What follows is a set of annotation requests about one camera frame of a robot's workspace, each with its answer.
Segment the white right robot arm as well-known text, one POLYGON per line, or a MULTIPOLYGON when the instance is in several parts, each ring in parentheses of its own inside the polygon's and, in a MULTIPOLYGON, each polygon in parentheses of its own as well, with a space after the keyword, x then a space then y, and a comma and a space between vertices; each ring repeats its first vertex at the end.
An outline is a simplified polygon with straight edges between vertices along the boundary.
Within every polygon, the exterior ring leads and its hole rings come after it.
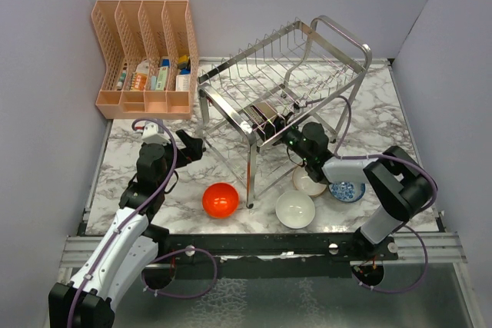
POLYGON ((301 158, 315 183, 351 182, 372 187, 380 206, 357 229, 353 241, 354 253, 363 260, 378 254, 387 236, 437 199, 435 180, 401 147, 366 156, 338 156, 328 149, 322 125, 314 122, 302 129, 288 129, 281 142, 301 158))

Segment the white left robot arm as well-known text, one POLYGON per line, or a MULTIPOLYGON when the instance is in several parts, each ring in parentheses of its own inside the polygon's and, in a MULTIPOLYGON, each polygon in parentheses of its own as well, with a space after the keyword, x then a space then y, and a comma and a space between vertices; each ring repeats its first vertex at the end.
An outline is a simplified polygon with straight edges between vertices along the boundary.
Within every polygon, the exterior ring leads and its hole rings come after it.
POLYGON ((164 203, 176 170, 201 160, 203 140, 184 130, 172 134, 155 119, 143 119, 143 143, 136 172, 124 190, 115 217, 91 256, 67 282, 48 295, 52 327, 110 327, 118 305, 134 280, 170 251, 168 231, 149 230, 164 203))

